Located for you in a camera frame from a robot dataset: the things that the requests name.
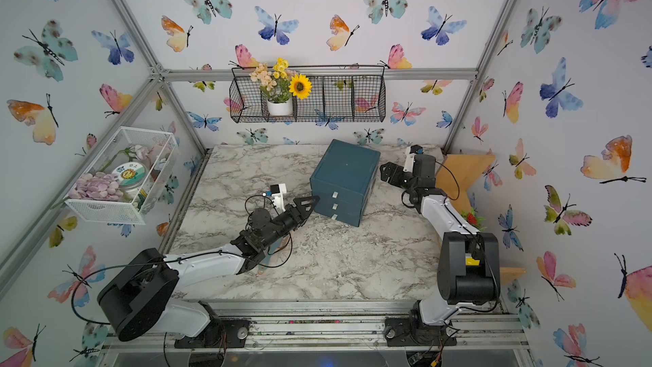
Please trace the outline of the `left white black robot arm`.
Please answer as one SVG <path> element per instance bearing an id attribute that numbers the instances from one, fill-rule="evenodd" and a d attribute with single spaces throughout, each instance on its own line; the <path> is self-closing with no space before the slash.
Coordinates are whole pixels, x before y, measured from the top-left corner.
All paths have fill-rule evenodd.
<path id="1" fill-rule="evenodd" d="M 173 298 L 175 290 L 205 280 L 242 275 L 261 265 L 271 245 L 302 227 L 319 198 L 296 198 L 285 211 L 271 216 L 254 210 L 246 227 L 229 244 L 185 256 L 141 251 L 98 294 L 100 305 L 118 340 L 130 342 L 149 333 L 175 334 L 176 348 L 241 348 L 237 332 L 246 321 L 229 326 L 207 302 Z"/>

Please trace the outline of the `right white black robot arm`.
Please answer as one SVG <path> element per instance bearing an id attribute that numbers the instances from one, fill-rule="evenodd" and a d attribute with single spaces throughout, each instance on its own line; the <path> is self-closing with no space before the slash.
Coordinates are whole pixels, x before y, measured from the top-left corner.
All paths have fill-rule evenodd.
<path id="1" fill-rule="evenodd" d="M 455 207 L 470 206 L 457 173 L 434 156 L 407 151 L 404 165 L 380 166 L 380 179 L 401 189 L 404 207 L 416 210 L 441 239 L 436 291 L 416 302 L 416 326 L 444 327 L 461 310 L 494 311 L 500 297 L 497 238 Z"/>

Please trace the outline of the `dark teal drawer cabinet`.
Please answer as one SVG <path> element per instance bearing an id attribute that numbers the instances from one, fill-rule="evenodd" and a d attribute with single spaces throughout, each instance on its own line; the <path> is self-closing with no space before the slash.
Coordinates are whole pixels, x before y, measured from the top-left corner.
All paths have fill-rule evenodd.
<path id="1" fill-rule="evenodd" d="M 380 152 L 333 140 L 310 178 L 312 195 L 319 198 L 315 212 L 358 227 L 379 163 Z"/>

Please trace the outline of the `red flower green plant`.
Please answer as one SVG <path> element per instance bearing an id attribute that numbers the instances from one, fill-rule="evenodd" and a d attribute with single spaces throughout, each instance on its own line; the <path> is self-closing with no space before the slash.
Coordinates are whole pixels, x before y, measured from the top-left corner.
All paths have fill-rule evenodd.
<path id="1" fill-rule="evenodd" d="M 471 209 L 469 212 L 462 212 L 461 216 L 470 226 L 479 231 L 483 231 L 486 228 L 484 226 L 485 219 L 480 217 L 474 209 Z"/>

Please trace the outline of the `white pot yellow flowers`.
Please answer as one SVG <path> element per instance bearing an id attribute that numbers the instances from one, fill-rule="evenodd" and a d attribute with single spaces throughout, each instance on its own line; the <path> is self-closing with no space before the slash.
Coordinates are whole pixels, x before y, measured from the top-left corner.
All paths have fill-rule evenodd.
<path id="1" fill-rule="evenodd" d="M 250 74 L 258 83 L 270 117 L 289 117 L 294 112 L 295 100 L 306 100 L 312 94 L 312 81 L 304 74 L 290 69 L 290 63 L 278 58 L 272 68 L 259 64 Z"/>

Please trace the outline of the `round green label tin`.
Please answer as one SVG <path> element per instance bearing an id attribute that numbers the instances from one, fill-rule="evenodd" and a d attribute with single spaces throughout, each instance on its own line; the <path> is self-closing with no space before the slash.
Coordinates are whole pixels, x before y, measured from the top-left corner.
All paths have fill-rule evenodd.
<path id="1" fill-rule="evenodd" d="M 138 161 L 123 163 L 112 172 L 118 186 L 123 189 L 140 187 L 146 174 L 146 167 Z"/>

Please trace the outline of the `pink artificial flower bunch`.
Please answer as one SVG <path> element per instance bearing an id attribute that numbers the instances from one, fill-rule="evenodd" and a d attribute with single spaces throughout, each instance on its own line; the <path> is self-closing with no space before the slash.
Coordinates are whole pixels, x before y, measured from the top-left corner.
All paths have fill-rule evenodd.
<path id="1" fill-rule="evenodd" d="M 68 197 L 73 200 L 101 200 L 102 202 L 119 202 L 123 197 L 116 176 L 96 172 L 83 174 L 72 189 Z"/>

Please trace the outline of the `wooden wall shelf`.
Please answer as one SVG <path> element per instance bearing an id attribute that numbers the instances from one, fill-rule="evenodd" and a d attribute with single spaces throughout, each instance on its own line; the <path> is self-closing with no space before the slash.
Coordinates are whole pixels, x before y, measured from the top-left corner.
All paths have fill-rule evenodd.
<path id="1" fill-rule="evenodd" d="M 466 229 L 470 226 L 461 216 L 462 212 L 469 212 L 474 209 L 480 217 L 485 219 L 482 232 L 492 232 L 499 239 L 499 246 L 502 246 L 503 231 L 497 227 L 497 219 L 490 219 L 485 212 L 478 212 L 479 202 L 475 187 L 483 179 L 485 171 L 493 167 L 497 162 L 496 156 L 489 151 L 485 154 L 471 155 L 447 155 L 443 161 L 443 168 L 439 168 L 436 174 L 436 186 L 442 189 L 447 198 L 447 208 L 455 214 L 451 223 L 459 227 L 462 223 Z"/>

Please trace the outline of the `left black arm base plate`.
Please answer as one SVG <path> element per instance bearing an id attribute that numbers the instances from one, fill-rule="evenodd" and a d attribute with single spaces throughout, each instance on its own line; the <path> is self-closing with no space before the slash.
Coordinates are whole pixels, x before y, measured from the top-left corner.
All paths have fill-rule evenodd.
<path id="1" fill-rule="evenodd" d="M 247 319 L 216 319 L 197 337 L 176 340 L 176 349 L 240 349 L 246 345 L 251 321 Z"/>

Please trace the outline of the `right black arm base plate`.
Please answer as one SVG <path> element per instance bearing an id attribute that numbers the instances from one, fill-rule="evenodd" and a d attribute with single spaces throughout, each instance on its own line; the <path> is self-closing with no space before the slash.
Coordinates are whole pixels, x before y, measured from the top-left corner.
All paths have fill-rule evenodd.
<path id="1" fill-rule="evenodd" d="M 446 326 L 428 326 L 408 318 L 386 318 L 383 336 L 388 347 L 457 345 L 455 334 Z"/>

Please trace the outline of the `white mesh wall basket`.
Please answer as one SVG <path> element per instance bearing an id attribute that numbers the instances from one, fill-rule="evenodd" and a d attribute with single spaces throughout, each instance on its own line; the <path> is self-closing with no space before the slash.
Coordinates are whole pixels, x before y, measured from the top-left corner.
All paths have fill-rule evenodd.
<path id="1" fill-rule="evenodd" d="M 143 225 L 157 203 L 175 202 L 177 159 L 174 133 L 120 127 L 72 185 L 64 204 L 88 222 Z"/>

